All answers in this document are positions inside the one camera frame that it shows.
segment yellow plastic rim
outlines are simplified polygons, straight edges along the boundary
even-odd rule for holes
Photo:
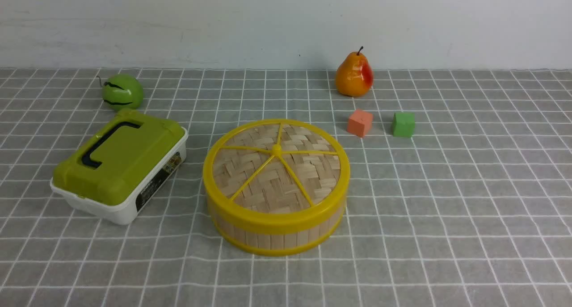
[[[327,140],[335,150],[335,152],[299,151],[300,153],[305,153],[305,154],[313,152],[314,153],[320,152],[323,154],[333,153],[337,155],[339,158],[340,177],[337,181],[337,184],[333,188],[331,193],[327,195],[317,205],[312,205],[311,203],[311,207],[309,207],[308,209],[288,214],[260,213],[237,205],[236,203],[234,203],[234,201],[231,201],[231,199],[223,195],[223,193],[217,187],[212,170],[217,153],[223,148],[252,149],[248,147],[225,147],[224,145],[231,138],[233,138],[233,136],[236,136],[238,133],[244,130],[249,130],[256,126],[262,126],[268,124],[278,124],[280,128],[282,127],[283,124],[304,127],[307,130],[319,134],[322,138]],[[280,143],[281,134],[282,130],[278,129],[278,144]],[[280,152],[273,152],[268,150],[263,150],[263,151],[269,152],[271,154],[270,156],[271,158],[272,156],[275,156],[282,161]],[[342,202],[343,200],[345,200],[345,192],[347,191],[349,185],[349,159],[345,154],[344,149],[337,142],[337,140],[335,140],[327,132],[316,126],[312,126],[310,124],[307,124],[306,122],[299,122],[297,120],[291,120],[291,119],[266,119],[266,120],[259,120],[257,122],[250,122],[249,124],[239,126],[234,130],[228,132],[221,139],[219,139],[210,149],[209,153],[205,158],[205,163],[202,169],[202,176],[206,193],[209,197],[209,201],[211,201],[211,204],[216,208],[217,214],[219,214],[221,218],[233,224],[234,226],[242,228],[249,232],[254,232],[254,233],[263,232],[265,234],[285,234],[285,233],[293,233],[293,232],[308,230],[309,228],[315,227],[316,225],[319,225],[321,222],[331,218],[331,216],[335,214],[335,211],[339,209],[340,205],[343,205]]]

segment white wall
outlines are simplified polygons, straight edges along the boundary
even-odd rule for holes
[[[0,0],[0,67],[572,67],[572,0]]]

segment box label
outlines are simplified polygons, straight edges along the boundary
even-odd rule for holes
[[[179,152],[176,152],[165,165],[155,174],[155,176],[145,185],[143,190],[137,195],[135,199],[135,206],[137,207],[137,212],[143,208],[145,203],[153,197],[155,192],[167,181],[169,176],[177,169],[181,164],[182,159]]]

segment bamboo steamer lid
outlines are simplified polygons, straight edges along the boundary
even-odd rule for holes
[[[268,119],[218,140],[203,181],[209,213],[225,239],[247,252],[284,256],[317,246],[335,231],[349,161],[320,128]]]

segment white grid line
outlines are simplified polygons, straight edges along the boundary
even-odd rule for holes
[[[199,83],[199,85],[198,85],[198,86],[199,86],[199,91],[200,91],[200,87],[202,86],[202,79],[204,78],[204,76],[205,76],[205,71],[203,70],[202,73],[201,73],[201,81],[200,81],[200,83]],[[197,93],[197,98],[196,98],[195,101],[194,101],[193,112],[192,112],[192,114],[191,114],[191,116],[190,116],[190,119],[189,119],[189,125],[187,126],[187,130],[189,130],[189,131],[190,131],[191,122],[193,121],[194,112],[195,112],[195,109],[196,109],[196,107],[197,107],[197,101],[198,101],[198,93]],[[185,257],[188,255],[188,252],[189,252],[190,238],[191,238],[191,236],[192,236],[192,234],[193,234],[194,220],[195,220],[196,217],[197,217],[198,205],[199,205],[199,201],[198,201],[198,200],[199,200],[199,198],[200,198],[200,193],[201,193],[201,188],[199,187],[198,190],[197,190],[197,194],[196,194],[196,204],[195,204],[195,206],[194,206],[193,220],[190,222],[189,235],[188,235],[187,238],[186,238]],[[176,295],[176,297],[175,297],[175,302],[174,302],[174,305],[175,305],[175,306],[177,306],[178,297],[179,297],[180,292],[181,292],[182,274],[185,272],[185,262],[186,262],[186,259],[182,261],[182,265],[181,265],[181,272],[180,272],[180,274],[179,274],[179,285],[177,286],[177,295]]]
[[[417,147],[415,146],[415,140],[411,139],[411,142],[415,148],[415,152],[417,154],[417,157],[420,158],[419,150],[417,150]],[[437,143],[439,144],[439,146],[441,146],[441,142],[438,139],[437,139]],[[449,166],[449,161],[447,160],[445,153],[443,153],[443,157],[445,158],[445,162],[446,162],[447,166],[449,167],[449,171],[451,173],[451,176],[453,176],[453,171],[451,170],[451,166]],[[439,211],[439,206],[437,205],[437,202],[435,201],[435,195],[433,194],[433,189],[431,187],[431,183],[429,183],[429,179],[427,178],[427,172],[425,172],[425,168],[423,166],[421,166],[421,171],[423,172],[423,177],[425,177],[427,188],[429,189],[429,192],[431,193],[431,197],[433,198],[433,204],[435,205],[435,210],[437,211],[437,215],[439,215],[439,219],[441,220],[441,224],[443,225],[443,232],[445,233],[445,237],[447,239],[447,244],[449,245],[449,250],[451,250],[451,255],[453,256],[453,261],[455,263],[455,267],[457,269],[457,272],[459,273],[459,279],[461,280],[461,284],[463,286],[465,297],[467,298],[469,306],[472,307],[471,297],[468,294],[467,286],[465,285],[464,276],[463,276],[463,273],[461,272],[460,267],[459,267],[459,262],[457,262],[457,260],[456,260],[455,250],[453,249],[453,246],[451,244],[451,239],[449,238],[449,232],[447,231],[447,226],[445,224],[445,221],[443,221],[443,216],[441,215],[441,212]],[[461,194],[460,187],[459,187],[457,181],[455,181],[455,185],[457,187],[457,190],[459,191],[459,194]]]
[[[388,134],[386,134],[386,142],[387,142],[388,146],[391,147],[390,141],[388,138]],[[390,149],[389,153],[390,153],[391,161],[394,162],[394,156],[393,156],[393,153],[391,152],[391,149]],[[396,173],[396,177],[398,179],[399,192],[401,193],[403,206],[405,207],[407,219],[409,220],[409,225],[411,226],[411,233],[413,235],[413,239],[415,240],[415,246],[417,247],[417,254],[419,254],[420,258],[422,258],[423,254],[421,253],[421,246],[419,245],[419,240],[417,239],[415,226],[413,225],[413,221],[411,220],[411,216],[409,215],[409,208],[407,207],[407,201],[405,200],[405,193],[403,192],[403,187],[400,183],[400,178],[399,178],[399,175],[397,174],[398,170],[397,170],[397,167],[395,166],[395,163],[394,163],[394,170]],[[425,268],[425,263],[423,261],[421,261],[421,268],[423,269],[423,276],[425,276],[425,285],[427,287],[429,287],[429,276],[427,276],[427,269]],[[437,303],[435,303],[435,297],[433,296],[433,291],[431,289],[429,289],[429,295],[431,296],[431,303],[433,304],[433,307],[437,307]]]

